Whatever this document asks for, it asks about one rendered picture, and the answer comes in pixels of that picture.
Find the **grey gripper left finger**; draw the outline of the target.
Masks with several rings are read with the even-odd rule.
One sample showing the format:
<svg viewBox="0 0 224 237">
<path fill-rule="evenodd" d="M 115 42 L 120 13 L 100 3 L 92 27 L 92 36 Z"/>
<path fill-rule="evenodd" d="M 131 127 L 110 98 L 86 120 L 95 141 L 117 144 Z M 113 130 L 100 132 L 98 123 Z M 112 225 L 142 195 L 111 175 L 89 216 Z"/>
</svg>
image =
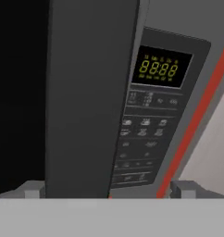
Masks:
<svg viewBox="0 0 224 237">
<path fill-rule="evenodd" d="M 0 193 L 4 199 L 40 199 L 45 198 L 45 185 L 43 181 L 26 181 L 17 189 Z"/>
</svg>

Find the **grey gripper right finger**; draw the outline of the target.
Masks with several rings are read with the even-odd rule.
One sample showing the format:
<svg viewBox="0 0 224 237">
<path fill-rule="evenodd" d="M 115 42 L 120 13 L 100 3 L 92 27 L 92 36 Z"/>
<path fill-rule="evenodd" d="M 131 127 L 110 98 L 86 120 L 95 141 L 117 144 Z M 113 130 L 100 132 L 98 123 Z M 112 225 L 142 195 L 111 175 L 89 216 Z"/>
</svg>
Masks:
<svg viewBox="0 0 224 237">
<path fill-rule="evenodd" d="M 172 181 L 169 196 L 180 199 L 224 199 L 223 194 L 209 191 L 195 181 Z"/>
</svg>

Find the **grey microwave oven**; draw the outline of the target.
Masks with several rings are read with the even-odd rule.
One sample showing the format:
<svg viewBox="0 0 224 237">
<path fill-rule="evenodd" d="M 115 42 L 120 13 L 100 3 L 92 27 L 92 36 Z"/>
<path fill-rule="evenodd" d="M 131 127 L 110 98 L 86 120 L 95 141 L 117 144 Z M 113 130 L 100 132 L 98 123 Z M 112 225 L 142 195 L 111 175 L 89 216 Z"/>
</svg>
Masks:
<svg viewBox="0 0 224 237">
<path fill-rule="evenodd" d="M 140 0 L 111 198 L 163 198 L 224 76 L 224 0 Z"/>
</svg>

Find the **dark grey microwave door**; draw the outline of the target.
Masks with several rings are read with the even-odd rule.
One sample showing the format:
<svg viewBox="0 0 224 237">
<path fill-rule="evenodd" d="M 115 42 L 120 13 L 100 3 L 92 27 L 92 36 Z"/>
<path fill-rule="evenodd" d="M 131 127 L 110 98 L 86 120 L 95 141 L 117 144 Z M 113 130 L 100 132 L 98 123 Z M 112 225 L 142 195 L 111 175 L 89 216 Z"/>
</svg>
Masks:
<svg viewBox="0 0 224 237">
<path fill-rule="evenodd" d="M 140 0 L 51 0 L 44 150 L 26 135 L 19 170 L 44 161 L 45 198 L 106 198 L 129 83 Z"/>
</svg>

